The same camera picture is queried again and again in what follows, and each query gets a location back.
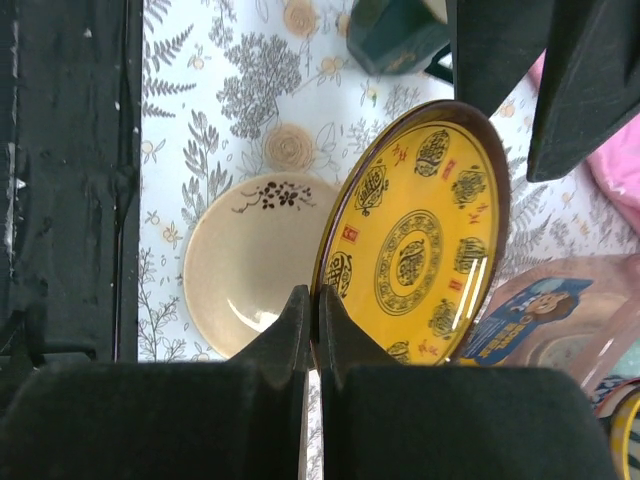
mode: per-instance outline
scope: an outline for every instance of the blue label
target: blue label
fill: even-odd
[[[522,290],[475,328],[463,358],[500,363],[539,325],[567,318],[593,280],[545,278]]]

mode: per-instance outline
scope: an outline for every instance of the yellow plate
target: yellow plate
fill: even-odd
[[[623,401],[620,410],[613,416],[611,434],[609,435],[609,447],[613,455],[613,462],[618,474],[625,480],[640,478],[640,471],[629,465],[630,457],[634,463],[638,461],[638,442],[635,438],[640,433],[640,392],[631,394]]]
[[[349,175],[311,292],[333,285],[353,321],[399,361],[446,361],[486,296],[508,208],[505,154],[489,120],[460,102],[421,105]]]

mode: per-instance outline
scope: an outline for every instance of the white tablecloth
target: white tablecloth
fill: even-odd
[[[274,169],[340,183],[385,125],[414,105],[453,97],[450,86],[422,74],[367,77],[345,46],[351,4],[145,0],[140,361],[219,358],[189,318],[181,271],[194,224],[226,189]],[[547,259],[639,246],[586,165],[558,181],[526,182],[535,102],[525,78],[492,117],[513,189],[495,285]],[[274,134],[282,141],[269,145],[288,147],[267,155]],[[310,395],[307,478],[320,478],[315,375]]]

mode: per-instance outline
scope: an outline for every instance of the pink fabric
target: pink fabric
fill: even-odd
[[[544,53],[529,70],[540,87]],[[588,158],[602,191],[640,235],[640,115],[634,117]]]

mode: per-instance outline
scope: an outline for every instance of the dark green cup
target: dark green cup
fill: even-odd
[[[356,0],[347,48],[370,75],[424,70],[453,84],[453,72],[439,64],[451,52],[443,5],[442,0]]]

